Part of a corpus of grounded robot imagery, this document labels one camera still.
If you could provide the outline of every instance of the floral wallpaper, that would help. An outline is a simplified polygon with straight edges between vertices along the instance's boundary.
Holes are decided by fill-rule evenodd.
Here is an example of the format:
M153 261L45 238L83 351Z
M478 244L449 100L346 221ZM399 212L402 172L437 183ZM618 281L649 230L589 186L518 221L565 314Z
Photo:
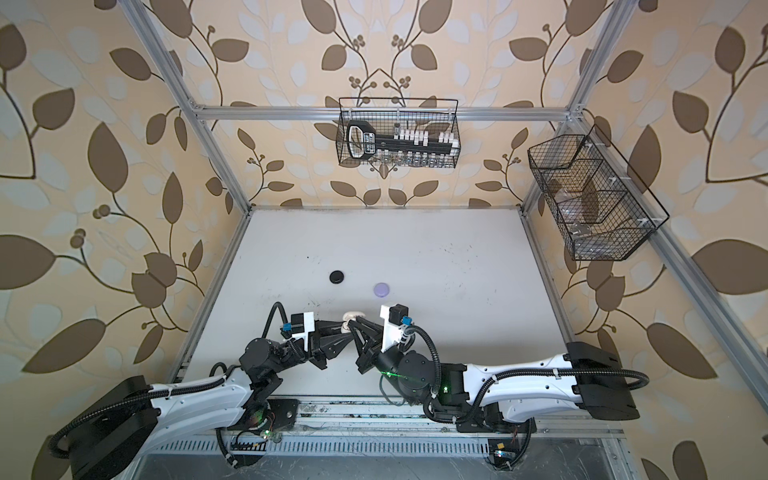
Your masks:
M533 181L525 151L546 122L466 122L457 168L339 165L336 125L219 121L215 134L258 207L489 207L522 203ZM209 180L211 194L219 181Z
M0 2L7 478L60 478L48 435L165 378L241 218L114 3Z
M768 417L653 247L576 263L548 208L530 218L576 338L650 377L632 392L640 418L622 422L644 478L762 478Z
M564 107L607 0L146 0L200 104Z
M746 0L637 12L585 111L660 196L672 231L763 351L767 15L765 2Z
M670 226L765 349L765 2L641 1L584 109L670 211ZM651 377L625 422L649 480L762 478L768 418L650 245L577 263L531 214L577 338ZM732 432L728 442L712 432Z

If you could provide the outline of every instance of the purple puck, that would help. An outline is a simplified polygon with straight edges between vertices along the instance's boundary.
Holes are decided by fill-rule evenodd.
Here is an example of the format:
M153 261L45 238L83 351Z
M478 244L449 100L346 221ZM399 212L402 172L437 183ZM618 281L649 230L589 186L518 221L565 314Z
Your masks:
M389 295L389 285L386 283L377 283L373 287L373 293L380 298L384 298L385 296Z

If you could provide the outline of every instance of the white table surface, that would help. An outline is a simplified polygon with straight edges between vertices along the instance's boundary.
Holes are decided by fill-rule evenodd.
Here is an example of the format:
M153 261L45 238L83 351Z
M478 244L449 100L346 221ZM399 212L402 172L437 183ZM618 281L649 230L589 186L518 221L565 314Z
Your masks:
M341 284L329 281L334 270L344 272ZM389 284L385 299L373 294L378 282ZM377 322L383 303L401 303L443 362L503 365L564 352L516 210L255 211L185 379L236 363L278 300L289 317L341 320L359 310ZM268 337L282 342L280 324L276 313ZM414 348L429 357L420 339ZM306 363L281 372L275 394L380 396L379 373L361 376L356 357L350 343L326 370Z

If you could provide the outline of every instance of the black wire basket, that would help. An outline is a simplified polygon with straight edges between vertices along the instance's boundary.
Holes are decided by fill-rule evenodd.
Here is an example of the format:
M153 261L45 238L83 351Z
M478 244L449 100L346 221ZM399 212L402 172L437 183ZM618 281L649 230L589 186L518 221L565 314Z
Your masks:
M340 98L339 164L456 168L457 108L446 98Z
M573 260L626 260L669 219L659 199L634 171L617 173L601 153L606 136L593 127L586 135L566 134L528 149L541 188ZM647 211L630 192L634 182L660 207Z

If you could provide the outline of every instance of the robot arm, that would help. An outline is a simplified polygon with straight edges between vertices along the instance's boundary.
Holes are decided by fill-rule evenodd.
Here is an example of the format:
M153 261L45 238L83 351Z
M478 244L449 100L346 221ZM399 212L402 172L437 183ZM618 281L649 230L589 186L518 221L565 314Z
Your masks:
M263 336L276 308L285 342L254 339L239 365L218 363L207 379L149 386L143 376L126 379L53 435L51 454L69 459L74 480L113 478L135 458L188 435L232 425L256 428L270 415L266 399L283 381L279 372L307 361L325 369L353 339L341 322L315 321L313 313L292 315L288 322L279 303ZM218 366L226 372L214 376ZM62 439L67 450L60 448ZM220 448L234 465L223 442Z
M427 418L455 423L460 432L510 432L533 416L584 409L596 419L640 416L633 389L648 378L624 370L609 352L582 342L568 352L538 362L505 366L440 363L429 335L413 324L403 305L383 306L384 325L357 317L355 335L361 373L376 367L411 405L421 403ZM431 359L409 351L420 335ZM637 379L627 384L625 377Z

